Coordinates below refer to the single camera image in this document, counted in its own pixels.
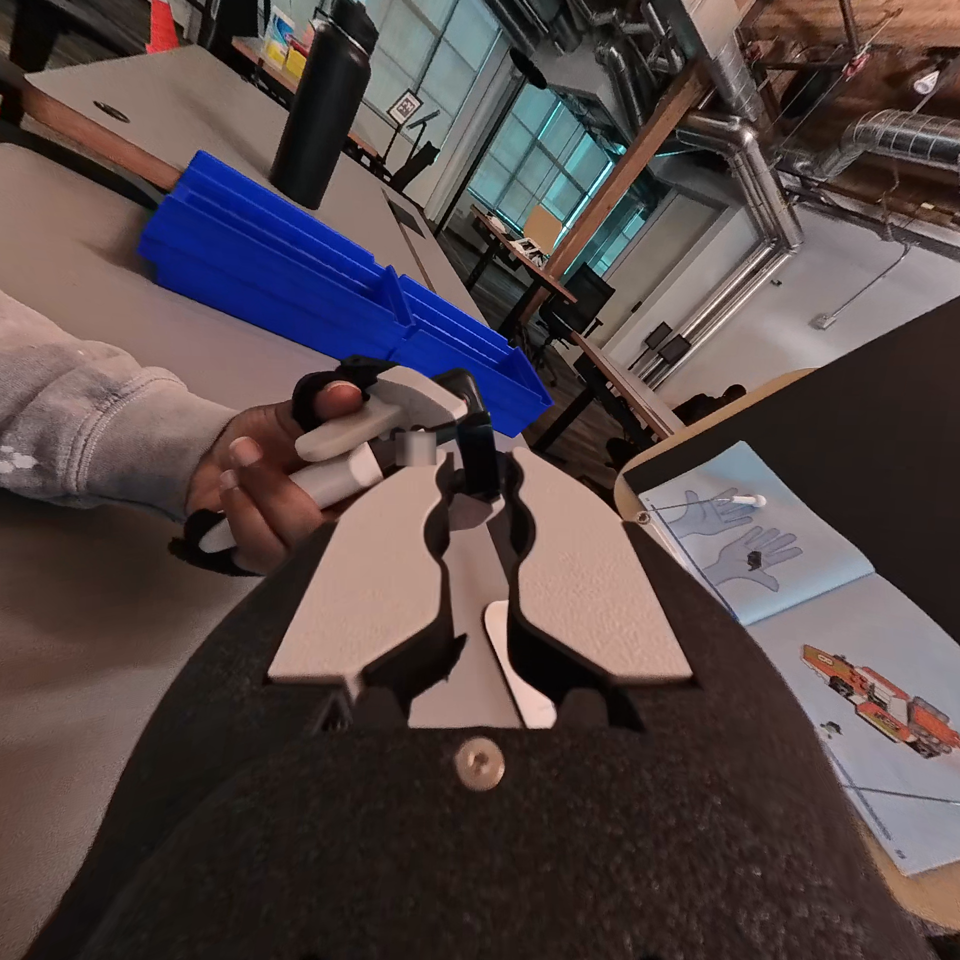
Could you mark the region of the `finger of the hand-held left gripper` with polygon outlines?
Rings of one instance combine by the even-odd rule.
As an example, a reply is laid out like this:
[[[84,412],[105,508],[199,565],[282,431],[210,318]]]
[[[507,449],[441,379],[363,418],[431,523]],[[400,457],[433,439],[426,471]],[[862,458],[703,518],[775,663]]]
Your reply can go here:
[[[470,412],[461,396],[406,366],[380,372],[366,391],[372,437],[455,424]]]
[[[390,463],[401,469],[432,466],[436,463],[438,448],[453,441],[453,426],[396,429],[390,436]]]

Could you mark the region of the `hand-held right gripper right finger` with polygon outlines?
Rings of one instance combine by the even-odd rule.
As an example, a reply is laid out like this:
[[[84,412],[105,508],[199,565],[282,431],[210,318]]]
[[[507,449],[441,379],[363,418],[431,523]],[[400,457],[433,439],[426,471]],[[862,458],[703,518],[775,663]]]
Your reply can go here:
[[[618,513],[537,455],[506,457],[503,495],[515,564],[508,656],[553,703],[572,690],[606,702],[690,681],[692,668]]]

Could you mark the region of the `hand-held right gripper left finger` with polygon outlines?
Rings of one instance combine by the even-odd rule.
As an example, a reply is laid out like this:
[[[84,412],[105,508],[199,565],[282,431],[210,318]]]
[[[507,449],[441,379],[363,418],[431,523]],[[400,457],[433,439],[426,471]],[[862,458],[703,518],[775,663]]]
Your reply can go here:
[[[270,664],[274,684],[366,688],[411,702],[460,657],[453,626],[447,488],[453,459],[406,466],[335,524]]]

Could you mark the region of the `black lego frame piece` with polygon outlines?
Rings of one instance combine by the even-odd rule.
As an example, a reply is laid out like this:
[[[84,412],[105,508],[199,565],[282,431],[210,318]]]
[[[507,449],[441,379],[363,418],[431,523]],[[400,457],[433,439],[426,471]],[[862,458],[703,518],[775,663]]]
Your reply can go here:
[[[487,412],[468,414],[457,424],[456,442],[461,454],[459,492],[491,503],[500,497],[500,470],[495,431]]]

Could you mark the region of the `instruction booklet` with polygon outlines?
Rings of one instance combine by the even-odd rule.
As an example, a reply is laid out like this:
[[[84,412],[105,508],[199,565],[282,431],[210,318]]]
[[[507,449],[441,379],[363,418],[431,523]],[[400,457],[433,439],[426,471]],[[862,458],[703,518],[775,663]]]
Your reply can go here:
[[[779,671],[898,870],[957,863],[958,644],[745,441],[657,486],[625,483]]]

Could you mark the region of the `person's left forearm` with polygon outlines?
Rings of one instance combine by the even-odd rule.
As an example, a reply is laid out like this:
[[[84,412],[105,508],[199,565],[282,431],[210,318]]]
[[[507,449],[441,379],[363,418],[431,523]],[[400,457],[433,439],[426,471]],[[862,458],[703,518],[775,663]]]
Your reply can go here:
[[[180,522],[198,465],[234,416],[172,372],[1,294],[3,491]]]

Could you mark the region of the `person's left hand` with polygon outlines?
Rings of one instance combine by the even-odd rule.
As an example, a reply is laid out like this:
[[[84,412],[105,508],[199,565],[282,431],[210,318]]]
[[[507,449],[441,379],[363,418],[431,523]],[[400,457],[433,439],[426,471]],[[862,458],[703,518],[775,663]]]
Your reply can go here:
[[[305,462],[295,449],[304,431],[293,401],[241,411],[200,458],[185,510],[222,514],[232,531],[234,567],[243,577],[264,576],[283,565],[316,529],[337,519],[361,492],[321,510],[290,475]]]

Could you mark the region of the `blue storage bin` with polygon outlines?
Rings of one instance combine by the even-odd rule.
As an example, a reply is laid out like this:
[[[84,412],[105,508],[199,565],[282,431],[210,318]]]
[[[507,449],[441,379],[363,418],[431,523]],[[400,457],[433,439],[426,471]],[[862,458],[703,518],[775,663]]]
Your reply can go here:
[[[426,376],[465,368],[505,436],[553,405],[497,330],[208,152],[152,214],[138,254],[159,286],[329,357]]]

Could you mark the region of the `black office chair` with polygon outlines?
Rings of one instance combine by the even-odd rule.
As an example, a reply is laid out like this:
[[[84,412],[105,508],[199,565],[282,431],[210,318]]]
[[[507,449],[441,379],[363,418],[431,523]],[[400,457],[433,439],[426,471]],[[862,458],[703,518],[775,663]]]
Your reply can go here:
[[[588,263],[580,264],[563,286],[573,295],[573,302],[555,293],[538,310],[546,329],[544,348],[556,342],[572,345],[572,333],[586,337],[600,324],[598,314],[615,293]]]

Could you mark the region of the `black water bottle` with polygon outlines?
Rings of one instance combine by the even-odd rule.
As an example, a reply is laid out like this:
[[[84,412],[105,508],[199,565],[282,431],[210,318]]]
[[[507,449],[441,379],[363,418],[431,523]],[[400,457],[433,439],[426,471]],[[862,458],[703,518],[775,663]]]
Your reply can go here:
[[[378,30],[362,2],[335,1],[315,30],[269,181],[318,210],[371,78]]]

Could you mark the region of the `orange striped cone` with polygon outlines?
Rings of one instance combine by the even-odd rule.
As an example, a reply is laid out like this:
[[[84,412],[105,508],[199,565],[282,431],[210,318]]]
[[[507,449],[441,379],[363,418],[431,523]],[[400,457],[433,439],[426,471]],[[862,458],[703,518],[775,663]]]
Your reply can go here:
[[[145,46],[149,55],[176,51],[180,48],[177,24],[170,2],[150,1],[150,35]]]

